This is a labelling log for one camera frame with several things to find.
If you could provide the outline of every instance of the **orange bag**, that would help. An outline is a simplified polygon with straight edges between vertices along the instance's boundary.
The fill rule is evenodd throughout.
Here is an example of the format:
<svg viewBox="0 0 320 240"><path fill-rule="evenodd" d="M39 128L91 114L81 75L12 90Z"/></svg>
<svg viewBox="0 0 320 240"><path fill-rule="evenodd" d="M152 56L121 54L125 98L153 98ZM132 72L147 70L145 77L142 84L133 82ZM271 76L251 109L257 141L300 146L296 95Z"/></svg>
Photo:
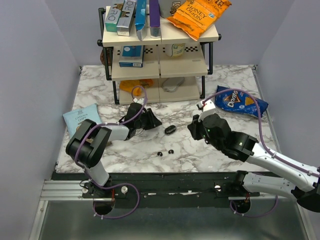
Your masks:
<svg viewBox="0 0 320 240"><path fill-rule="evenodd" d="M230 5L228 0L187 0L167 19L197 41Z"/></svg>
<svg viewBox="0 0 320 240"><path fill-rule="evenodd" d="M154 85L154 81L152 79L140 79L140 80L124 80L120 82L119 88L123 91L131 93L132 89L135 86L142 86L143 88L149 88ZM133 90L134 96L140 96L142 93L141 88L137 87Z"/></svg>

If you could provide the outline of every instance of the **blue chip bag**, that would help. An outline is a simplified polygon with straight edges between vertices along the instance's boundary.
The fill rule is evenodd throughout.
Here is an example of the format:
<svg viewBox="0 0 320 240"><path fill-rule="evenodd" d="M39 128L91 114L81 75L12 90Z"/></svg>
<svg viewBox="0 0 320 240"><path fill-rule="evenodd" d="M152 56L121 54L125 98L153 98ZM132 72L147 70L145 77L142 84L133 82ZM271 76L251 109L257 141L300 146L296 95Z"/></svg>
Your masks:
<svg viewBox="0 0 320 240"><path fill-rule="evenodd" d="M216 92L229 89L228 87L219 86ZM255 98L259 108L261 116L267 110L268 103L259 98ZM258 117L258 112L254 101L245 93L238 91L227 91L215 97L214 104L228 112L235 112L238 114L249 114L254 117Z"/></svg>
<svg viewBox="0 0 320 240"><path fill-rule="evenodd" d="M102 124L101 118L98 114L97 104L94 103L90 106L76 109L70 112L63 114L64 121L68 128L70 138L76 133L78 127L86 119L90 119L97 124Z"/></svg>

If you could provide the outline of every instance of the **metal floor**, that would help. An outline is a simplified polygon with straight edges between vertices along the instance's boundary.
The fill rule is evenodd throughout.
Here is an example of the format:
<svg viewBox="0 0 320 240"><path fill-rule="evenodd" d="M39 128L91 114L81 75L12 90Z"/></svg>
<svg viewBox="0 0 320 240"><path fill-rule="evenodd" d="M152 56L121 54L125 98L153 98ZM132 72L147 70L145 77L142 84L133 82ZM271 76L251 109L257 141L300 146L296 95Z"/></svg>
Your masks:
<svg viewBox="0 0 320 240"><path fill-rule="evenodd" d="M267 212L273 199L252 200L251 215ZM128 209L114 209L118 216ZM41 240L306 240L296 203L279 200L262 218L234 215L229 208L138 208L128 217L101 220L90 201L49 202Z"/></svg>

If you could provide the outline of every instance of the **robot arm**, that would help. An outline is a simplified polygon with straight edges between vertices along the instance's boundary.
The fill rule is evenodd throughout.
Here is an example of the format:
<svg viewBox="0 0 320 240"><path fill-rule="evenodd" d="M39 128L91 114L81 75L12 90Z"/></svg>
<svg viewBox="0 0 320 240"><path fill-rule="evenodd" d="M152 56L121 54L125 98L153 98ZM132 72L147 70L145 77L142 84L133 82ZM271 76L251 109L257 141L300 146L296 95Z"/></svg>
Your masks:
<svg viewBox="0 0 320 240"><path fill-rule="evenodd" d="M207 101L200 115L194 115L192 123L188 125L195 140L204 139L217 150L234 160L248 162L263 167L280 177L262 176L246 173L242 178L242 187L248 192L263 192L286 198L297 199L302 207L320 212L319 178L311 173L319 172L314 166L295 161L285 155L274 153L286 161L307 169L309 173L302 172L289 166L270 155L259 141L243 132L232 131L225 119L215 113L215 105Z"/></svg>
<svg viewBox="0 0 320 240"><path fill-rule="evenodd" d="M122 124L135 116L142 108L143 98L140 100L134 99L134 101L130 104L127 114L120 119L119 124L112 123L97 127L80 149L76 164L81 166L84 172L100 186L104 186L109 179L109 174L101 162L107 143L115 140L129 140L136 134L137 129L150 130L162 124L153 114L151 108L144 108L137 118ZM94 121L86 119L70 139L65 151L73 160L75 160L80 143L96 125Z"/></svg>

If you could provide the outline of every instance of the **purple box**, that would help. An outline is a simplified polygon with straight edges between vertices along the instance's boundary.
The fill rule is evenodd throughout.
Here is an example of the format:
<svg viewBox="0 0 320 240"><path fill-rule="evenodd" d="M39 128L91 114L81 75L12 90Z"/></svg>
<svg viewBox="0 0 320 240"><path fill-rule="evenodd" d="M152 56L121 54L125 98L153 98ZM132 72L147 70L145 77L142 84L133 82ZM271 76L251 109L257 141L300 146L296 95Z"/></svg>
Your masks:
<svg viewBox="0 0 320 240"><path fill-rule="evenodd" d="M158 0L149 0L149 17L151 38L161 38L160 10Z"/></svg>

